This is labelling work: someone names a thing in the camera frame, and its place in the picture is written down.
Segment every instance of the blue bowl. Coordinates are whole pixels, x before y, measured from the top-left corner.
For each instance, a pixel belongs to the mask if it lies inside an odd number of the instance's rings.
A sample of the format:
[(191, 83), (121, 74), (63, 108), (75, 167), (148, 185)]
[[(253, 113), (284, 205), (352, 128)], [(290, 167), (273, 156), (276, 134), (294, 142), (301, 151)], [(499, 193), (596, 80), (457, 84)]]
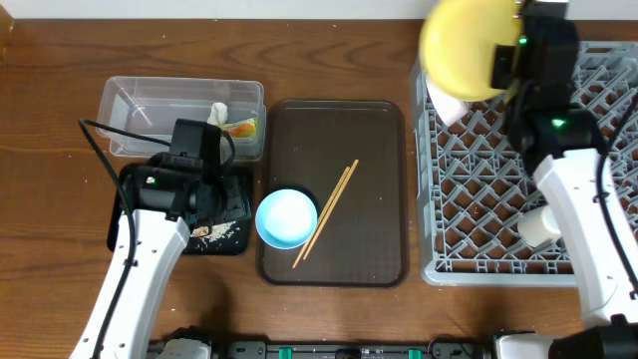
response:
[(299, 190), (281, 189), (269, 194), (257, 209), (257, 233), (278, 249), (292, 249), (310, 239), (317, 227), (317, 208)]

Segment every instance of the wooden table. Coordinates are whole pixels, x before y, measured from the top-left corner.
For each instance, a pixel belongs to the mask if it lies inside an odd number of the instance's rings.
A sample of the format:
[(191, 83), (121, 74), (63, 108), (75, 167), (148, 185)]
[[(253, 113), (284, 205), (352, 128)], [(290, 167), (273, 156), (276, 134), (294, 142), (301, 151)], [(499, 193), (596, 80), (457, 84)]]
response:
[[(636, 23), (581, 23), (584, 39), (638, 40)], [(0, 356), (68, 357), (111, 253), (114, 187), (77, 125), (116, 75), (255, 80), (284, 99), (388, 100), (404, 112), (408, 198), (417, 193), (409, 71), (418, 21), (18, 21), (0, 68)], [(103, 149), (107, 141), (100, 140)], [(127, 161), (111, 160), (121, 168)], [(257, 236), (236, 257), (184, 256), (153, 338), (200, 325), (221, 339), (427, 343), (437, 334), (581, 329), (575, 289), (278, 287), (255, 270)]]

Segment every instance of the dark rectangular tray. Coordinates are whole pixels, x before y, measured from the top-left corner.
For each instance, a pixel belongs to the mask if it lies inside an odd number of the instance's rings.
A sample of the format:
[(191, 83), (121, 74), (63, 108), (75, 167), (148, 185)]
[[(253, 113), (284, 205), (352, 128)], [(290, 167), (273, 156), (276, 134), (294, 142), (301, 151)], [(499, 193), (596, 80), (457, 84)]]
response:
[(389, 287), (405, 276), (405, 132), (387, 102), (284, 101), (269, 116), (265, 193), (304, 191), (323, 209), (346, 166), (359, 164), (308, 259), (259, 240), (257, 265), (274, 284)]

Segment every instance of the green led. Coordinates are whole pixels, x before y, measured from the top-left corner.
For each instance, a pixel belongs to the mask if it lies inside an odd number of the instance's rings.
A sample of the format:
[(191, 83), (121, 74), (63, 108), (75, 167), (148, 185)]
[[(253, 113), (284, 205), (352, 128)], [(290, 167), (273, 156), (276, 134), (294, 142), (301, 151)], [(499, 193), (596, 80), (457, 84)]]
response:
[(567, 122), (565, 120), (562, 120), (562, 119), (553, 119), (553, 120), (551, 120), (551, 125), (556, 127), (557, 129), (560, 129), (566, 123)]

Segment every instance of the pair of chopsticks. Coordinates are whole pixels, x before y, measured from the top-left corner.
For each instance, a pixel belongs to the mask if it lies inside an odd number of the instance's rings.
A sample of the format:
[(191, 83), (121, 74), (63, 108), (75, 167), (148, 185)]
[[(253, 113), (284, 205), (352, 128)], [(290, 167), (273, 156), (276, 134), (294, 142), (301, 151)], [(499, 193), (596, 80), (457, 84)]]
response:
[(326, 206), (323, 207), (323, 210), (321, 211), (321, 214), (319, 215), (319, 220), (317, 220), (317, 229), (313, 233), (310, 240), (306, 241), (306, 243), (301, 248), (301, 251), (299, 252), (299, 255), (297, 256), (295, 263), (292, 264), (293, 268), (297, 266), (297, 263), (299, 263), (299, 259), (301, 259), (302, 255), (303, 255), (303, 260), (306, 260), (306, 258), (308, 257), (308, 254), (310, 254), (310, 250), (312, 250), (312, 247), (315, 245), (315, 241), (317, 241), (317, 237), (319, 237), (319, 234), (321, 233), (323, 226), (326, 224), (326, 221), (328, 221), (328, 217), (330, 216), (330, 213), (332, 213), (332, 209), (335, 207), (335, 204), (337, 204), (337, 200), (339, 200), (339, 197), (341, 196), (343, 189), (346, 187), (346, 184), (348, 184), (348, 180), (350, 180), (350, 176), (355, 171), (355, 168), (357, 167), (358, 163), (359, 163), (359, 160), (355, 160), (352, 163), (352, 168), (346, 167), (346, 169), (343, 171), (341, 178), (337, 182), (337, 186), (335, 186), (335, 188), (332, 190), (332, 194), (330, 194), (330, 197), (328, 198), (328, 202), (326, 202)]

